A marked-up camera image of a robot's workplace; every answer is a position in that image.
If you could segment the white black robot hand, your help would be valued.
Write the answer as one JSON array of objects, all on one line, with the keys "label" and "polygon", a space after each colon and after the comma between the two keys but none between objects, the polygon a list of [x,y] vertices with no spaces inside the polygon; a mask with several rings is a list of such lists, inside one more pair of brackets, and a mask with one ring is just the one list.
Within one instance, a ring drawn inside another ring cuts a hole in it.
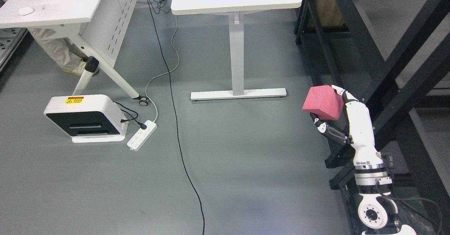
[{"label": "white black robot hand", "polygon": [[372,121],[366,105],[363,102],[360,102],[349,91],[336,85],[330,86],[335,89],[336,93],[343,99],[344,107],[347,112],[349,134],[344,133],[344,131],[338,128],[334,128],[329,125],[325,119],[320,119],[314,113],[310,113],[317,130],[323,136],[340,146],[350,144],[355,150],[355,155],[360,154],[369,156],[376,154],[381,158],[381,155],[375,148]]}]

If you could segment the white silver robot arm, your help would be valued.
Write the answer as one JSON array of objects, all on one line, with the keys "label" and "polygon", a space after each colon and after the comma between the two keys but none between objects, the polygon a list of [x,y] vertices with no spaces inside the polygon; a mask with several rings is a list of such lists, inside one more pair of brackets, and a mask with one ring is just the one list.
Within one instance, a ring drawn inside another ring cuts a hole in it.
[{"label": "white silver robot arm", "polygon": [[389,235],[416,235],[411,226],[402,224],[399,219],[390,190],[392,178],[383,160],[376,154],[356,154],[353,164],[355,182],[362,197],[357,213],[363,224],[377,231],[387,228]]}]

